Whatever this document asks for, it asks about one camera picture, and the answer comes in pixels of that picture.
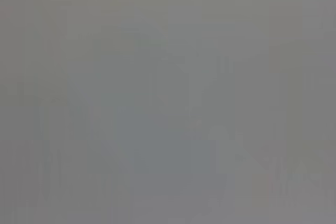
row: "blurry gray surface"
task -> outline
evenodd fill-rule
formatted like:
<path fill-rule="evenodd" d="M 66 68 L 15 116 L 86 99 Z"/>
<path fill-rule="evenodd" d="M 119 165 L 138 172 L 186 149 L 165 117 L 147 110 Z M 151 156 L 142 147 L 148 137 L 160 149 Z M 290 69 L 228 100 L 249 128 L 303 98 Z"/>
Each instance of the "blurry gray surface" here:
<path fill-rule="evenodd" d="M 334 0 L 0 0 L 1 223 L 334 223 Z"/>

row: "gray background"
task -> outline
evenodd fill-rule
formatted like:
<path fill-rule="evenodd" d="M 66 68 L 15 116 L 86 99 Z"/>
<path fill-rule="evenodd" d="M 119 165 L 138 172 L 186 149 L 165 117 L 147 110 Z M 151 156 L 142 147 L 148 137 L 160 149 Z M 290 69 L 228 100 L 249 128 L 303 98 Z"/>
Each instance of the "gray background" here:
<path fill-rule="evenodd" d="M 334 0 L 0 0 L 1 223 L 334 223 Z"/>

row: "gray wall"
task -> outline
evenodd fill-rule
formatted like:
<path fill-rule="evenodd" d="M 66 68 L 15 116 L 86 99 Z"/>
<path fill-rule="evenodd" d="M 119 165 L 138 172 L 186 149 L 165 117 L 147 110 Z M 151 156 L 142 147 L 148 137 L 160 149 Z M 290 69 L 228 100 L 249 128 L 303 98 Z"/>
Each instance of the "gray wall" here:
<path fill-rule="evenodd" d="M 0 0 L 3 223 L 334 223 L 334 0 Z"/>

